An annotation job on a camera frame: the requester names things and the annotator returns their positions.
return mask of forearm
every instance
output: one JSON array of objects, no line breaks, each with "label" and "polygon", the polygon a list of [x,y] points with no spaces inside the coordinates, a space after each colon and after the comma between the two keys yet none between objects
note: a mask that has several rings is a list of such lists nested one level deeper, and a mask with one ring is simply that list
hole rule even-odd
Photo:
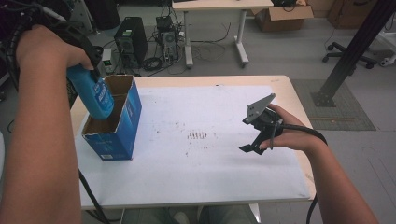
[{"label": "forearm", "polygon": [[4,213],[20,218],[21,223],[32,216],[42,217],[39,223],[76,220],[80,216],[66,66],[56,60],[43,64],[40,67],[28,63],[21,70],[19,112],[7,155],[0,220]]},{"label": "forearm", "polygon": [[377,223],[370,207],[323,143],[305,152],[314,174],[324,223]]}]

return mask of table leg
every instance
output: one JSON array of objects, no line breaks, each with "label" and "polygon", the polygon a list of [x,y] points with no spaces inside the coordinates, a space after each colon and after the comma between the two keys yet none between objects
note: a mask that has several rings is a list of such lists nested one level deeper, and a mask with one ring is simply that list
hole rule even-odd
[{"label": "table leg", "polygon": [[247,10],[243,9],[241,11],[241,16],[240,16],[240,20],[239,20],[238,36],[234,37],[236,47],[238,48],[239,55],[241,56],[241,61],[242,61],[243,67],[245,67],[245,65],[248,64],[248,56],[247,56],[247,53],[245,52],[245,48],[242,44],[242,34],[244,33],[246,16],[247,16]]},{"label": "table leg", "polygon": [[184,36],[186,38],[186,43],[184,45],[184,52],[186,56],[186,66],[188,68],[192,68],[194,62],[192,61],[192,51],[191,51],[191,42],[190,42],[190,31],[189,31],[189,23],[188,16],[189,12],[184,11]]}]

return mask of black pole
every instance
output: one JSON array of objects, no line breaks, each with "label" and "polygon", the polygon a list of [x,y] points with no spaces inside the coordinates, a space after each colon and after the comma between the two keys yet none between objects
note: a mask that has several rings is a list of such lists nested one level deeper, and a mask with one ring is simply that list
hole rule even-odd
[{"label": "black pole", "polygon": [[334,106],[332,98],[335,93],[351,74],[361,55],[370,47],[395,9],[395,0],[377,1],[320,91],[312,93],[316,106]]}]

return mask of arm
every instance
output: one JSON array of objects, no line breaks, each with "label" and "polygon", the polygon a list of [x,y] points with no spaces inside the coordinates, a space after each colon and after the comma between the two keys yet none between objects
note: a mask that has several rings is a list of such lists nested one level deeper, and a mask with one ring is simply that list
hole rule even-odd
[{"label": "arm", "polygon": [[[277,105],[271,109],[287,124],[302,125],[297,118]],[[269,140],[260,148],[268,148]],[[301,150],[309,159],[315,178],[323,223],[377,223],[372,210],[358,193],[326,144],[308,133],[284,130],[274,138],[274,147]]]},{"label": "arm", "polygon": [[82,49],[43,26],[17,48],[19,108],[8,149],[0,223],[79,223],[78,163],[66,68],[92,68]]}]

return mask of blue cardboard box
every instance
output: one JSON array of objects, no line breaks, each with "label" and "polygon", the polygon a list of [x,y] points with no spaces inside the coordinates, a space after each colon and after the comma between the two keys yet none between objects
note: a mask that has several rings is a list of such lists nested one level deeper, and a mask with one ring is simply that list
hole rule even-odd
[{"label": "blue cardboard box", "polygon": [[108,76],[105,83],[114,98],[107,119],[88,117],[82,136],[103,161],[130,160],[134,151],[142,104],[133,76]]}]

